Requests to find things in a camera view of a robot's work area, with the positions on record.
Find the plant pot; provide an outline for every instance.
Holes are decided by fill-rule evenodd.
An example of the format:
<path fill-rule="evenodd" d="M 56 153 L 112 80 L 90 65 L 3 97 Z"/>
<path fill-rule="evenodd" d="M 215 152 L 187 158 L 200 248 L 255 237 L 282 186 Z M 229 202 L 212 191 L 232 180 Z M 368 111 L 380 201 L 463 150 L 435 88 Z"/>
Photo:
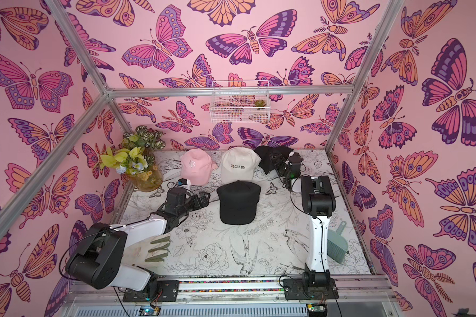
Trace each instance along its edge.
<path fill-rule="evenodd" d="M 144 180 L 144 178 L 146 178 L 145 173 L 148 173 L 149 171 L 151 171 L 152 174 L 149 175 L 146 180 Z M 157 164 L 152 164 L 151 166 L 148 166 L 148 168 L 140 174 L 127 174 L 127 177 L 134 184 L 134 186 L 137 187 L 137 189 L 145 193 L 152 192 L 159 188 L 164 180 L 162 173 L 160 172 L 160 168 L 157 166 Z"/>

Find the mounting plate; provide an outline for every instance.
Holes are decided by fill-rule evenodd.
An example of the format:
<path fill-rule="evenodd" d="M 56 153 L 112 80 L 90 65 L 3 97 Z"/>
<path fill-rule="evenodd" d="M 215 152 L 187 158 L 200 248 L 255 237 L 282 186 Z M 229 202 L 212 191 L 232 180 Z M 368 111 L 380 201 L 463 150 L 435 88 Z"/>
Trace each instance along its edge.
<path fill-rule="evenodd" d="M 314 301 L 319 301 L 321 299 L 321 295 L 324 295 L 326 299 L 338 299 L 337 289 L 332 292 L 330 288 L 324 287 L 309 288 L 309 292 L 307 293 L 307 295 L 313 294 L 314 297 L 309 297 L 305 295 L 301 279 L 286 278 L 282 280 L 282 284 L 284 284 L 284 295 L 286 296 L 286 300 L 313 299 Z M 330 279 L 329 287 L 336 288 L 335 280 L 333 278 Z"/>

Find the white wire basket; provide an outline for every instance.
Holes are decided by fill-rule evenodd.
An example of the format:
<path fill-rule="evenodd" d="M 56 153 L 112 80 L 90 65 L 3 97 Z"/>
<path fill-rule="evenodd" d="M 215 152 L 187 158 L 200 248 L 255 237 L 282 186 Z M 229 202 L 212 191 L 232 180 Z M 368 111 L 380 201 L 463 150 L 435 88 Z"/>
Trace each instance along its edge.
<path fill-rule="evenodd" d="M 209 105 L 212 123 L 222 121 L 269 123 L 271 110 L 269 82 L 258 80 L 241 80 L 241 82 L 242 85 L 250 82 L 250 86 L 240 86 L 230 91 L 228 88 L 234 87 L 236 81 L 219 80 L 212 83 L 212 101 Z M 265 106 L 255 106 L 257 100 L 264 100 Z"/>

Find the pink wall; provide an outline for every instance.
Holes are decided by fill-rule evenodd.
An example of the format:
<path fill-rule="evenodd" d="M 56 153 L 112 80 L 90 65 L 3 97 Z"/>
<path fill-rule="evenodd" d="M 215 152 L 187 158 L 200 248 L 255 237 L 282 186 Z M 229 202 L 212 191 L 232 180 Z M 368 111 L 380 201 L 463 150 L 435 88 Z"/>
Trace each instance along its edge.
<path fill-rule="evenodd" d="M 476 2 L 433 4 L 439 9 L 423 28 L 429 5 L 406 3 L 406 31 L 397 16 L 381 69 L 369 74 L 379 97 L 356 104 L 333 155 L 370 257 L 406 315 L 476 314 Z"/>

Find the floral sketch tabletop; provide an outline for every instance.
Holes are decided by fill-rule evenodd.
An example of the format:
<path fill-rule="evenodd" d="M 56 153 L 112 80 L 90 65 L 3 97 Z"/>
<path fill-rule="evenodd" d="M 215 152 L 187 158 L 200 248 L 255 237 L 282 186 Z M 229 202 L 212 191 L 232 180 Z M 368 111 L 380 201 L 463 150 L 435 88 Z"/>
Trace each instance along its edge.
<path fill-rule="evenodd" d="M 336 210 L 330 229 L 347 223 L 342 236 L 349 251 L 343 264 L 328 258 L 332 274 L 370 274 L 351 218 L 323 150 L 298 151 L 304 158 L 303 174 L 328 175 L 336 196 Z M 209 152 L 220 166 L 224 152 Z M 157 152 L 156 161 L 164 174 L 164 183 L 156 191 L 136 191 L 127 205 L 121 222 L 130 223 L 146 217 L 165 201 L 167 184 L 180 178 L 180 156 L 184 152 Z M 256 168 L 253 182 L 261 186 L 254 221 L 248 225 L 226 225 L 219 216 L 220 203 L 216 189 L 222 185 L 220 167 L 212 173 L 206 186 L 191 186 L 194 193 L 211 192 L 208 207 L 191 212 L 187 220 L 171 231 L 171 244 L 165 262 L 155 264 L 162 276 L 256 276 L 264 274 L 301 273 L 310 245 L 309 219 L 291 203 L 289 191 L 282 188 L 276 172 L 265 175 Z M 292 193 L 301 206 L 299 193 Z"/>

